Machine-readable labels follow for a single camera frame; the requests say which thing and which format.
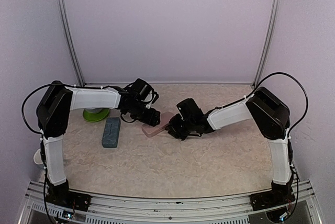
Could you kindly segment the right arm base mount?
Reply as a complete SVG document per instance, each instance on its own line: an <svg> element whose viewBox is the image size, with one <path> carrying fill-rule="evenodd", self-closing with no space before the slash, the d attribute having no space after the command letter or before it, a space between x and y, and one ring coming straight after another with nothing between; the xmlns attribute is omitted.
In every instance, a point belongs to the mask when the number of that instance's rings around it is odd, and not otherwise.
<svg viewBox="0 0 335 224"><path fill-rule="evenodd" d="M285 185L272 182L271 186L272 188L269 191L250 195L253 211L285 205L295 200L291 182Z"/></svg>

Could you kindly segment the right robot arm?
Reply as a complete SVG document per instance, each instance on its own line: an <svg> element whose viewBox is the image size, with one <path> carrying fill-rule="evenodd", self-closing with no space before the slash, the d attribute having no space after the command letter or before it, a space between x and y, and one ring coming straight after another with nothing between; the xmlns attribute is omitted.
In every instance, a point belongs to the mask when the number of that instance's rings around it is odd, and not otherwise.
<svg viewBox="0 0 335 224"><path fill-rule="evenodd" d="M207 113L203 113L192 98L181 101L177 108L179 113L170 119L166 130L182 141L189 136L200 137L233 124L253 120L269 144L272 182L277 185L269 191L267 199L272 205L279 205L288 197L288 189L284 185L293 178L289 143L290 111L267 88L260 87L242 99Z"/></svg>

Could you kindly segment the grey-blue glasses case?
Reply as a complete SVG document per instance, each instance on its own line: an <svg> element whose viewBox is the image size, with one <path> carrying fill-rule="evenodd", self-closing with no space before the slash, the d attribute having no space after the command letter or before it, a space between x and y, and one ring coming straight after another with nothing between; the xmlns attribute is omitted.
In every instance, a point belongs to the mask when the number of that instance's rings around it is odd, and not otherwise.
<svg viewBox="0 0 335 224"><path fill-rule="evenodd" d="M103 148L117 148L121 122L117 117L109 117L106 120L102 136Z"/></svg>

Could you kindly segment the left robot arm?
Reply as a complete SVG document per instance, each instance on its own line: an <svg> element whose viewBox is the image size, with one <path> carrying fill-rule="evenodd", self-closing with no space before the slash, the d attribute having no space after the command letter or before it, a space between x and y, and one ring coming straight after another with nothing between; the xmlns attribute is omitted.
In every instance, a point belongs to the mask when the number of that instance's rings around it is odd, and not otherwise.
<svg viewBox="0 0 335 224"><path fill-rule="evenodd" d="M62 185L66 183L62 140L71 111L117 109L123 115L129 114L135 121L154 127L160 124L161 113L151 105L158 97L153 87L142 79L136 79L124 88L75 87L60 81L52 82L36 113L46 157L47 178L55 186L52 191L53 198L63 206L73 201L73 193Z"/></svg>

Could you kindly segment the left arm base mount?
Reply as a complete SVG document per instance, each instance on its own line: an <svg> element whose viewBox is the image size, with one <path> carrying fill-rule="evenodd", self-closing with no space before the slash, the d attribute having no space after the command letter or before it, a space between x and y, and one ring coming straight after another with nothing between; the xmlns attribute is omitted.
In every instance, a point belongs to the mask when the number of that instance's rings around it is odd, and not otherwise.
<svg viewBox="0 0 335 224"><path fill-rule="evenodd" d="M68 180L65 180L65 183L55 186L47 178L46 184L48 186L46 202L65 208L71 208L72 210L88 211L92 198L91 195L69 190Z"/></svg>

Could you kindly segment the pink glasses case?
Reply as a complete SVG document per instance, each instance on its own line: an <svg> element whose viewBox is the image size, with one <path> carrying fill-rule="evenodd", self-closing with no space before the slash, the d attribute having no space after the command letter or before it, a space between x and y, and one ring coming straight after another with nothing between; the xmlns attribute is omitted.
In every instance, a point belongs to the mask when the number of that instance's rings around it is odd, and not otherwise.
<svg viewBox="0 0 335 224"><path fill-rule="evenodd" d="M166 111L161 114L160 123L158 125L153 127L143 124L141 130L148 138L152 138L165 130L165 127L169 124L173 116L174 114L172 112Z"/></svg>

